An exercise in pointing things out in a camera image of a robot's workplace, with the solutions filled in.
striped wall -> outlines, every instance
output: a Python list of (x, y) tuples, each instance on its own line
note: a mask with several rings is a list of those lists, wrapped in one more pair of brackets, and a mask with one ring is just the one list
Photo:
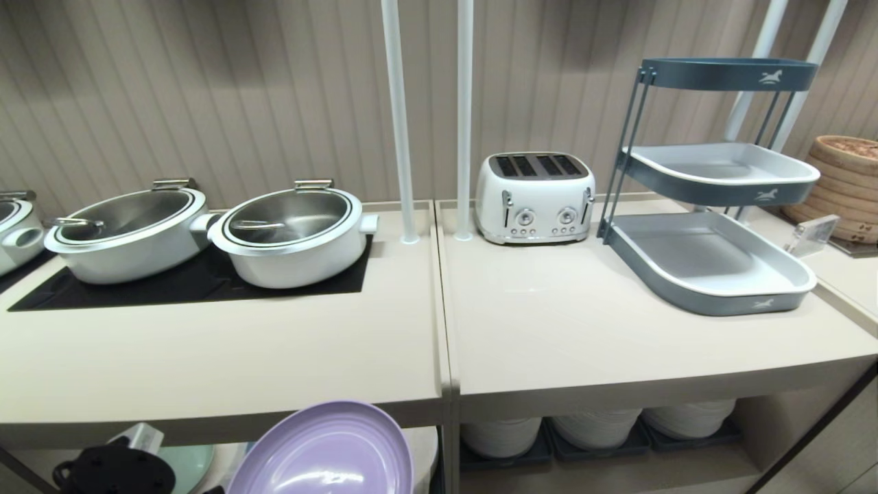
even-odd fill
[[(826, 3), (790, 0), (776, 54), (807, 54)], [(477, 0), (473, 164), (553, 149), (605, 182), (639, 61), (748, 55), (766, 8)], [(454, 197), (456, 2), (399, 9), (415, 197)], [(817, 134), (874, 138), (876, 69), (878, 2), (851, 0), (785, 151), (803, 156)], [(732, 100), (657, 90), (641, 142), (719, 139)], [(379, 0), (0, 2), (0, 188), (35, 189), (44, 214), (180, 175), (213, 207), (312, 177), (393, 200), (392, 139)]]

toaster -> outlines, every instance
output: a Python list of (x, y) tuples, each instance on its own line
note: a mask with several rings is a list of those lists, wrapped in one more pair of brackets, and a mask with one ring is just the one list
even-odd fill
[(564, 153), (499, 153), (479, 170), (476, 226), (493, 243), (560, 243), (588, 236), (594, 175)]

white pot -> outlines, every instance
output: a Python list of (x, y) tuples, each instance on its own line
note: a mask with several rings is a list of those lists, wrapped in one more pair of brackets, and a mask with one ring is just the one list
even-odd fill
[(223, 214), (209, 232), (235, 271), (264, 288), (311, 285), (348, 269), (363, 254), (378, 216), (330, 180), (297, 181)]
[(0, 202), (0, 276), (43, 251), (45, 230), (26, 200)]
[(139, 280), (179, 265), (210, 242), (205, 195), (188, 187), (121, 195), (81, 209), (67, 219), (105, 222), (104, 229), (55, 226), (46, 248), (57, 252), (80, 281), (109, 285)]

black cooktop surface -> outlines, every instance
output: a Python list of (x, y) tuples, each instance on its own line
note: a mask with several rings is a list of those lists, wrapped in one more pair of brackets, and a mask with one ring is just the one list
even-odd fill
[(235, 272), (228, 255), (210, 246), (183, 264), (143, 280), (118, 285), (90, 285), (63, 268), (9, 308), (18, 310), (87, 309), (230, 301), (303, 295), (351, 294), (363, 290), (372, 236), (363, 255), (348, 269), (307, 287), (273, 290), (250, 285)]
[(49, 259), (54, 257), (54, 252), (42, 251), (36, 258), (27, 261), (27, 264), (21, 265), (12, 271), (0, 276), (0, 294), (8, 290), (25, 276), (32, 273), (33, 270), (44, 265)]

toaster knob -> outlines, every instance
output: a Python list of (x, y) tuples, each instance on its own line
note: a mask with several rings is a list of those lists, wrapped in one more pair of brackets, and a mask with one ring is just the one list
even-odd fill
[(518, 224), (526, 227), (530, 225), (530, 223), (534, 222), (535, 217), (536, 215), (533, 211), (529, 209), (522, 209), (515, 217), (515, 220), (518, 222)]
[(572, 207), (565, 207), (558, 213), (558, 222), (562, 225), (569, 225), (573, 220), (576, 220), (576, 209)]

